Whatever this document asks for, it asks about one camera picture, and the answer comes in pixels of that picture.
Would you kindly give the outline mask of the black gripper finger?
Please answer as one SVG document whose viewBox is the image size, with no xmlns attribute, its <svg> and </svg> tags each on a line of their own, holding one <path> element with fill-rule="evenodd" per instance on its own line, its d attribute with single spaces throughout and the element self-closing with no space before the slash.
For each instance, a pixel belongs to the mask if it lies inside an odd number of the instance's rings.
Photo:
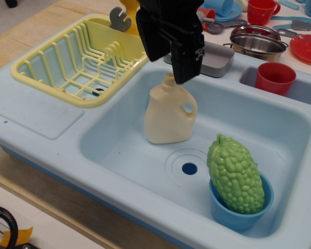
<svg viewBox="0 0 311 249">
<path fill-rule="evenodd" d="M 170 53 L 170 43 L 162 36 L 161 26 L 157 20 L 146 12 L 138 12 L 136 23 L 145 52 L 151 62 Z"/>
<path fill-rule="evenodd" d="M 197 43 L 171 42 L 171 62 L 175 81 L 183 84 L 200 74 L 204 50 L 204 39 Z"/>
</svg>

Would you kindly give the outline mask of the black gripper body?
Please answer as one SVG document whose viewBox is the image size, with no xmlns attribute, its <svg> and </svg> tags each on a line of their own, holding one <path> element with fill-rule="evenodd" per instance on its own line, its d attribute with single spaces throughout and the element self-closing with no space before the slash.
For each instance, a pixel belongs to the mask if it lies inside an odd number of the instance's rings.
<svg viewBox="0 0 311 249">
<path fill-rule="evenodd" d="M 138 12 L 146 12 L 160 24 L 162 36 L 169 43 L 197 43 L 202 38 L 202 25 L 197 9 L 203 1 L 139 1 Z"/>
</svg>

